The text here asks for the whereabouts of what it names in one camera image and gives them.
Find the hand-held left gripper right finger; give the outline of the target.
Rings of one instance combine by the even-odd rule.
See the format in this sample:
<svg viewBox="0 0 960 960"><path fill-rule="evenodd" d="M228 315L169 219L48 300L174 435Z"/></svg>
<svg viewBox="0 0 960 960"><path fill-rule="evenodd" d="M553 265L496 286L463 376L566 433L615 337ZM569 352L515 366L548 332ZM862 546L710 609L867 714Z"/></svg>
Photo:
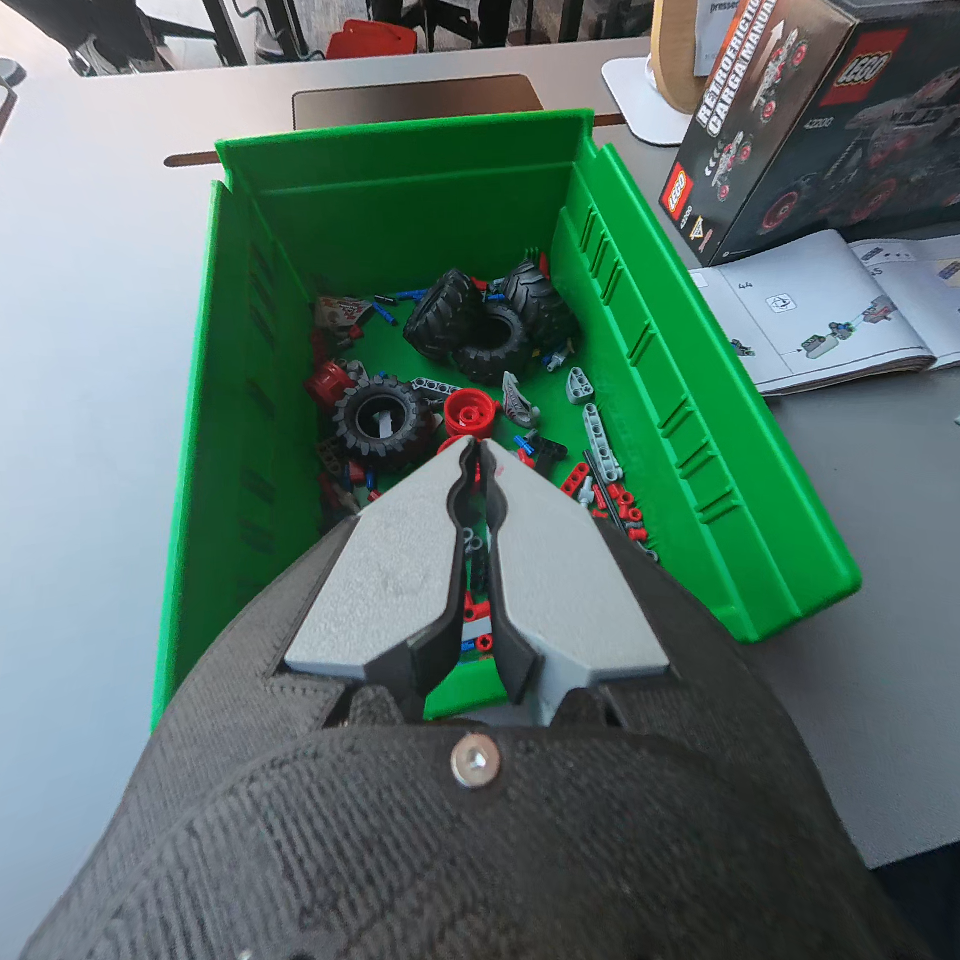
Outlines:
<svg viewBox="0 0 960 960"><path fill-rule="evenodd" d="M480 444L493 653L510 703L548 726L572 690L666 674L668 656L590 512Z"/></svg>

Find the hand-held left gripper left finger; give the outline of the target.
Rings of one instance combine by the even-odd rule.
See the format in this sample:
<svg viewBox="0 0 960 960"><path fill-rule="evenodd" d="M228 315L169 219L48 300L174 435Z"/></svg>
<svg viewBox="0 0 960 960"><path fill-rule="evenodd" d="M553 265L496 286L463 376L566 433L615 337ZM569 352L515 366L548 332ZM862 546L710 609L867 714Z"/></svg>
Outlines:
<svg viewBox="0 0 960 960"><path fill-rule="evenodd" d="M459 438L355 518L285 656L297 673L386 689L403 716L461 655L465 546L457 508L477 446Z"/></svg>

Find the pile of small lego pieces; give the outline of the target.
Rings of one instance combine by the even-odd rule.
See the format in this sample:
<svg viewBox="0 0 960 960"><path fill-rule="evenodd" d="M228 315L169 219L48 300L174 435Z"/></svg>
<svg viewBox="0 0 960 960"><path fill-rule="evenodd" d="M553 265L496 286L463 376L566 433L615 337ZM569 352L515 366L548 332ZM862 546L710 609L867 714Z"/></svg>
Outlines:
<svg viewBox="0 0 960 960"><path fill-rule="evenodd" d="M467 272L466 274L474 281L474 284L476 285L474 277ZM505 297L502 293L502 286L503 286L503 283L499 283L499 284L495 283L494 293L493 295L489 295L487 292L486 285L483 285L480 287L476 285L476 287L478 288L478 290L482 295L483 305L486 302L493 302L501 299L505 301ZM424 294L426 294L427 290L430 287L422 290L416 290L416 291L410 291L410 292L390 291L389 293L386 294L386 297L390 298L394 302L409 301L413 303L414 307L410 312L410 315L406 319L404 325L406 324L407 320L411 316L411 313L413 312L419 299L422 298ZM380 478L382 474L386 474L389 479L394 480L394 484L392 486L381 490L381 495L379 497L381 498L393 486L396 486L397 484L402 482L402 480L407 478L410 474L413 474L418 468L424 466L429 459L445 451L447 448L452 446L457 440L470 437L476 441L477 454L476 454L476 467L475 467L473 485L470 490L470 493L461 500L460 505L457 508L457 518L462 525L463 546L464 546L464 566L465 566L464 601L466 601L466 593L468 591L468 586L469 586L469 576L468 576L469 571L467 570L467 562L472 561L476 554L476 550L474 549L474 538L472 536L466 536L466 530L464 528L465 526L467 526L468 520L471 518L474 512L482 511L484 514L484 524L486 526L486 536L482 537L481 546L486 546L486 558L487 558L486 597L487 597L488 603L490 603L489 533L488 533L487 515L486 515L485 485L482 479L481 465L480 465L480 445L483 439L478 439L471 436L462 436L460 438L448 438L447 431L445 429L445 423L444 423L443 407L447 397L450 394L452 394L454 391L463 389L463 388L476 388L486 392L494 400L499 402L501 411L499 412L498 415L503 414L505 416L502 408L502 402L503 402L503 392L501 389L502 380L501 380L501 383L495 386L479 385L469 381L470 383L469 387L459 387L456 390L448 390L448 391L441 391L441 392L438 392L435 390L434 391L422 390L412 380L401 380L401 379L398 379L398 380L408 382L414 387L415 390L418 390L428 401L429 408L434 415L435 429L428 442L428 445L426 446L426 450L422 454L420 454L413 462L410 462L400 467L373 466L373 465L367 465L365 463L358 462L355 459L349 458L349 455L343 449L342 444L339 441L339 439L336 437L336 435L334 437L335 442L338 446L338 449L343 454L347 462L354 461L358 465L363 466L365 468L365 472L368 474L373 474L376 479ZM589 511L590 515L594 519L594 522L600 528L602 535L606 541L606 545L608 546L611 553L613 554L613 557L616 559L618 566L620 567L622 572L625 574L626 579L630 587L634 591L634 594L642 608L643 613L645 614L646 618L648 619L649 623L654 629L655 635L658 638L664 652L667 654L666 649L661 642L661 639L658 637L656 627L654 626L651 618L647 615L647 613L644 610L644 607L642 606L642 598L641 598L642 572L647 571L647 572L656 573L657 570L651 564L651 558L649 556L648 551L645 549L645 544L638 542L638 539L636 537L637 532L640 531L640 527L638 526L640 521L637 518L633 518L629 521L630 526L627 528L623 528L621 524L621 517L619 516L621 502L619 499L614 498L613 495L610 494L609 492L604 493L603 498L607 507L607 513L612 518L613 525L603 526L602 524L599 524L597 521L597 517L594 517L592 514L592 510L595 509L597 505L595 503L595 497L591 495L589 492L591 492L595 487L606 489L606 487L609 486L610 484L617 483L618 481L620 481L622 478L622 469L619 466L616 456L613 454L612 450L610 449L610 445L607 441L603 422L599 416L599 412L595 404L583 403L581 406L578 407L578 411L583 420L583 430L589 445L588 451L584 454L585 468L582 469L580 465L576 463L571 472L571 475L568 476L561 483L560 486L555 486L550 482L550 479L548 477L543 476L537 472L537 468L540 466L540 463L544 458L544 455L546 455L549 452L548 443L545 438L540 438L537 441L537 445L534 449L534 453L536 454L534 465L529 465L527 462L523 461L522 458L519 456L520 452L522 450L525 450L527 446L527 441L524 437L520 437L519 440L515 442L514 447L512 448L505 448L493 437L484 438L484 440L493 440L496 443L498 443L502 448L507 450L511 455L513 455L516 459L518 459L519 462L522 463L522 465L527 466L530 469L533 469L537 475L539 475L544 480L548 481L552 486L558 488L564 495L566 495L568 498L570 498L575 503L580 505L582 508ZM498 415L496 417L495 426L498 425ZM512 423L507 417L506 419L513 426L517 426L514 423ZM582 493L583 490L587 490L588 493L583 494ZM318 593L318 589L320 587L320 584L322 582L324 575L330 572L340 549L345 545L347 536L351 532L351 528L354 524L355 519L365 508L372 506L379 498L374 499L372 501L368 501L365 507L354 510L354 512L346 516L342 520L342 522L340 522L318 544L318 547L322 551L326 551L327 549L330 550L330 554L324 555L323 557L318 558L318 561L321 565L321 570L318 574L318 582L316 585L316 589L315 589L315 592L313 593L313 597L311 601L308 603L308 606L306 606L304 611L298 616L298 621L295 624L295 632L292 635L292 640L304 615L306 614L314 598L316 597L316 594ZM464 612L465 612L465 606L463 606L463 613L462 613L462 628L464 628L464 623L465 623ZM493 627L493 622L491 617L491 607L489 607L488 615L490 618L492 636L494 636L494 627ZM495 639L493 639L493 645L491 648L491 654L493 655L493 658L495 658L494 645L495 645Z"/></svg>

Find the green plastic bin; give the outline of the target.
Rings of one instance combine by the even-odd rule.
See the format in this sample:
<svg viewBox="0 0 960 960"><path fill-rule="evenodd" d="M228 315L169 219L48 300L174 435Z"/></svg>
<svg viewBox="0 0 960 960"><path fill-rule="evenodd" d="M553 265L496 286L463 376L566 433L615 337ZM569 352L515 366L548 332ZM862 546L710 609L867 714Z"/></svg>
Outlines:
<svg viewBox="0 0 960 960"><path fill-rule="evenodd" d="M217 145L151 703L339 520L308 395L318 295L480 282L544 254L666 570L739 642L857 592L809 476L588 110L315 129Z"/></svg>

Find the black rubber lego tire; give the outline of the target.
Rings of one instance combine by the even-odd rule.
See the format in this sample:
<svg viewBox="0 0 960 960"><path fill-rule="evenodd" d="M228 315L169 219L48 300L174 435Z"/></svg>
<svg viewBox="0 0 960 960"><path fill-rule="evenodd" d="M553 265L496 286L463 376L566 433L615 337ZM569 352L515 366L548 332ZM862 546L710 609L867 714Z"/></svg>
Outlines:
<svg viewBox="0 0 960 960"><path fill-rule="evenodd" d="M421 297L403 327L404 340L438 363L464 346L483 312L482 294L462 270L446 271Z"/></svg>
<svg viewBox="0 0 960 960"><path fill-rule="evenodd" d="M496 386L505 373L519 376L532 358L534 342L521 317L503 298L486 301L467 333L465 343L450 357L472 383Z"/></svg>
<svg viewBox="0 0 960 960"><path fill-rule="evenodd" d="M577 335L579 321L572 308L532 259L522 260L506 275L502 293L530 342L542 352L556 352Z"/></svg>
<svg viewBox="0 0 960 960"><path fill-rule="evenodd" d="M332 422L348 458L383 468L415 461L435 429L428 400L395 375L377 374L345 389Z"/></svg>

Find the red lego wheel hub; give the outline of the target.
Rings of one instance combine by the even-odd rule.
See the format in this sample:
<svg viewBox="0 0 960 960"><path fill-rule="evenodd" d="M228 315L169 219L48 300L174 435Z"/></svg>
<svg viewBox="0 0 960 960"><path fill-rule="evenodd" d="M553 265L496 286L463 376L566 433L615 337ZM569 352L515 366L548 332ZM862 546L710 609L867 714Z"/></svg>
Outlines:
<svg viewBox="0 0 960 960"><path fill-rule="evenodd" d="M354 389L356 381L346 369L332 359L320 363L314 372L303 381L304 390L318 408L331 414L348 390Z"/></svg>
<svg viewBox="0 0 960 960"><path fill-rule="evenodd" d="M497 416L501 411L498 401L486 391L476 388L454 390L442 407L443 425L447 438L470 436L478 440L492 438Z"/></svg>

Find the grey toothed lego panel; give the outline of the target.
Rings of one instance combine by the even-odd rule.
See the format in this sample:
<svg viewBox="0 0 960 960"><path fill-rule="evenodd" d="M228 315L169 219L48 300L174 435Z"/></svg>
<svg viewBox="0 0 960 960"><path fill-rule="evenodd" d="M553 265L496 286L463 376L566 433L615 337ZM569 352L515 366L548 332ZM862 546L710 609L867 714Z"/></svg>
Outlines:
<svg viewBox="0 0 960 960"><path fill-rule="evenodd" d="M523 395L519 386L519 379L509 370L505 370L502 376L501 389L503 393L502 408L505 417L523 428L536 427L541 417L539 407L531 403Z"/></svg>

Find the printed grey lego panel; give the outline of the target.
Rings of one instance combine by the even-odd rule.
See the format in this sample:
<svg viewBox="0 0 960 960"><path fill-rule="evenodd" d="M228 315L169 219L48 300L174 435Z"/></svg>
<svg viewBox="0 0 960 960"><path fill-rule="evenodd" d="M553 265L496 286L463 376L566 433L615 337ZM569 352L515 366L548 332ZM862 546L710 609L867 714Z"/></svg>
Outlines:
<svg viewBox="0 0 960 960"><path fill-rule="evenodd" d="M362 328L374 307L373 301L363 298L319 295L314 305L314 324L335 340L358 339L363 334L352 330Z"/></svg>

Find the lego instruction booklet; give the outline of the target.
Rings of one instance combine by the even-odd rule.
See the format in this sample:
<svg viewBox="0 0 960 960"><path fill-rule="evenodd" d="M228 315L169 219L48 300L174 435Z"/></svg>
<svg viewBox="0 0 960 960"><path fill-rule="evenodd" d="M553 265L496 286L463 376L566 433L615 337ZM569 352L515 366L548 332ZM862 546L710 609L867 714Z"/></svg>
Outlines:
<svg viewBox="0 0 960 960"><path fill-rule="evenodd" d="M690 276L762 396L959 365L957 234L823 230Z"/></svg>

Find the black lego set box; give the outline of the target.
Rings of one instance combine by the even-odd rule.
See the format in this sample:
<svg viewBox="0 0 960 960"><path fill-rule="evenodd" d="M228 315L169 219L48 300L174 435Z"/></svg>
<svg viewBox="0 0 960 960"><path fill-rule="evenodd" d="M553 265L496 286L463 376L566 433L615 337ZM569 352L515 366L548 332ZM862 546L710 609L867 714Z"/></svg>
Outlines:
<svg viewBox="0 0 960 960"><path fill-rule="evenodd" d="M959 3L740 2L659 204L703 267L957 222Z"/></svg>

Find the red object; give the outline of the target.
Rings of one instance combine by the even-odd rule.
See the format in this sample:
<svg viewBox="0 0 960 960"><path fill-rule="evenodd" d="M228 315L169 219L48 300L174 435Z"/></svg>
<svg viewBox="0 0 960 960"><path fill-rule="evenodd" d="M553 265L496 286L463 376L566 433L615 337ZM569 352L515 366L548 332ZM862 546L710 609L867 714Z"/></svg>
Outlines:
<svg viewBox="0 0 960 960"><path fill-rule="evenodd" d="M340 61L417 53L415 30L377 20L347 19L331 34L325 59Z"/></svg>

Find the curved wooden stand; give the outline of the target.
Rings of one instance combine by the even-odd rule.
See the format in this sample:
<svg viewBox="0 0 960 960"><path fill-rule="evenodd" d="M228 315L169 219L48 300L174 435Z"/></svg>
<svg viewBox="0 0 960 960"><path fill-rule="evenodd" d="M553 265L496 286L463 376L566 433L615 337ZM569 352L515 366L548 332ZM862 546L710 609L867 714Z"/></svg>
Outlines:
<svg viewBox="0 0 960 960"><path fill-rule="evenodd" d="M750 37L735 35L718 58L709 78L693 75L695 17L698 1L655 1L651 31L651 58L656 85L676 110L711 114L726 89L737 89L734 77L743 76L739 63L750 64L775 2L762 2Z"/></svg>

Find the white paper label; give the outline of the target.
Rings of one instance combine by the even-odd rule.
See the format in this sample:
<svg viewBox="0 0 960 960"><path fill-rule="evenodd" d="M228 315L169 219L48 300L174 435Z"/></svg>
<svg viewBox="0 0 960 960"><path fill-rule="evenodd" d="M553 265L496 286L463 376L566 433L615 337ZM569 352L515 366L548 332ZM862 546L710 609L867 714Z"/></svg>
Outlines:
<svg viewBox="0 0 960 960"><path fill-rule="evenodd" d="M710 78L731 39L753 39L762 1L698 1L695 16L693 75Z"/></svg>

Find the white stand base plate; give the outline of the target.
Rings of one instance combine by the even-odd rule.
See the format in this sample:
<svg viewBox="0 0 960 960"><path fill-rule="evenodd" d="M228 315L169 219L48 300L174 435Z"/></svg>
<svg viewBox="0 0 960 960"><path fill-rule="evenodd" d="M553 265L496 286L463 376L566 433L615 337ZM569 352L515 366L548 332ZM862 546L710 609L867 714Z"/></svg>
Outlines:
<svg viewBox="0 0 960 960"><path fill-rule="evenodd" d="M649 54L610 59L602 65L601 76L634 138L656 148L681 144L692 117L667 102Z"/></svg>

